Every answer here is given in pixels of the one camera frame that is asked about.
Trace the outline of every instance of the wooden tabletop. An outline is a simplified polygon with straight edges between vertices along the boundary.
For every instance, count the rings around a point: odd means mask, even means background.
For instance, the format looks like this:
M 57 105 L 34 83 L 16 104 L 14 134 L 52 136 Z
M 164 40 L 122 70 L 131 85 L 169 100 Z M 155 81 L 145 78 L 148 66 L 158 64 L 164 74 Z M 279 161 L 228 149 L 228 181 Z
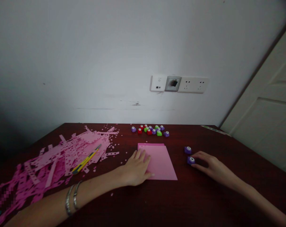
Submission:
M 38 156 L 41 148 L 49 144 L 56 146 L 60 142 L 59 135 L 69 139 L 73 133 L 85 132 L 85 125 L 97 131 L 104 126 L 81 123 L 61 125 L 31 145 L 25 153 L 9 160 L 0 169 L 0 183 L 9 181 L 16 165 Z M 132 133 L 131 127 L 138 128 L 138 124 L 108 125 L 120 129 L 118 137 L 113 138 L 113 143 L 120 144 L 115 147 L 115 152 L 120 154 L 90 165 L 88 168 L 91 171 L 85 178 L 82 174 L 75 175 L 68 186 L 115 169 L 131 156 L 138 143 L 146 141 L 166 145 L 178 180 L 147 180 L 136 187 L 110 191 L 87 204 L 60 226 L 273 226 L 247 199 L 189 166 L 184 146 L 190 146 L 193 152 L 202 150 L 217 157 L 286 214 L 286 173 L 234 138 L 200 125 L 165 125 L 170 134 L 168 138 Z M 94 166 L 97 166 L 96 172 L 92 171 Z M 49 190 L 45 196 L 65 187 L 63 184 Z

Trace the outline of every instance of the electrical outlet panel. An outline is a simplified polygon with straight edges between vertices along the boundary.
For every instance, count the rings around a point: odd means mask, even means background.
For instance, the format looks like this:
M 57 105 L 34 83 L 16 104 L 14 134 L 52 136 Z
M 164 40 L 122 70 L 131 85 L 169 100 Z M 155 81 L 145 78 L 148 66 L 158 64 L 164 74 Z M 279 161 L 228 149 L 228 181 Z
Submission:
M 178 92 L 204 93 L 208 83 L 208 78 L 182 77 Z
M 165 91 L 178 91 L 181 77 L 168 76 L 165 86 Z
M 167 75 L 154 74 L 152 75 L 151 91 L 164 91 L 166 85 Z

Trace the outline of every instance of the forearm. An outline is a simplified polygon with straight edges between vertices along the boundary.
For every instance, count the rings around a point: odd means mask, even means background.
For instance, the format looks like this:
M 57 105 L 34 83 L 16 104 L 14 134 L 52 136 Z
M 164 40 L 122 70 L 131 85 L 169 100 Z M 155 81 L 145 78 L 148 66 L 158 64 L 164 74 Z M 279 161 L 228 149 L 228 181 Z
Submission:
M 77 207 L 81 208 L 96 197 L 124 186 L 117 169 L 101 176 L 84 181 L 80 184 L 77 192 Z M 34 203 L 17 215 L 7 224 L 9 226 L 57 226 L 68 218 L 65 209 L 66 195 L 70 188 L 63 189 L 55 194 L 47 196 Z M 70 195 L 70 209 L 74 213 L 76 210 L 73 205 L 73 194 L 75 187 Z
M 242 181 L 235 190 L 254 203 L 277 226 L 286 226 L 286 215 L 265 199 L 255 188 Z

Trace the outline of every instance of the white door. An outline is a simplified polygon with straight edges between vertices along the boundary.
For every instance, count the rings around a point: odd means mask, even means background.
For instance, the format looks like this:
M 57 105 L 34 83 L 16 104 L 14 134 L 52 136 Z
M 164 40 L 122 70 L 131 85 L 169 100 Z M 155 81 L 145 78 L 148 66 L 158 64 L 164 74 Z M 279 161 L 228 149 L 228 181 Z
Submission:
M 286 32 L 221 129 L 286 172 Z

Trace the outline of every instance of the bangle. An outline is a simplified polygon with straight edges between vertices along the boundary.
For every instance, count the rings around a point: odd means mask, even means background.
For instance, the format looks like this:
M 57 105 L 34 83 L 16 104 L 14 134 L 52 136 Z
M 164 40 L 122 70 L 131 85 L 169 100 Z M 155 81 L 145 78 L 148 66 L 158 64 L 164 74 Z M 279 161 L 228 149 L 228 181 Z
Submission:
M 73 187 L 74 187 L 74 184 L 71 186 L 71 188 L 67 192 L 66 200 L 65 200 L 65 209 L 66 209 L 67 215 L 69 217 L 72 215 L 71 209 L 70 209 L 70 194 L 71 194 L 71 191 L 72 191 Z
M 79 183 L 77 184 L 77 187 L 76 187 L 76 189 L 75 189 L 75 192 L 74 192 L 74 208 L 75 208 L 76 210 L 78 210 L 77 202 L 76 202 L 76 196 L 77 196 L 78 187 L 79 187 L 79 185 L 80 185 L 81 183 L 82 183 L 82 181 L 79 181 Z

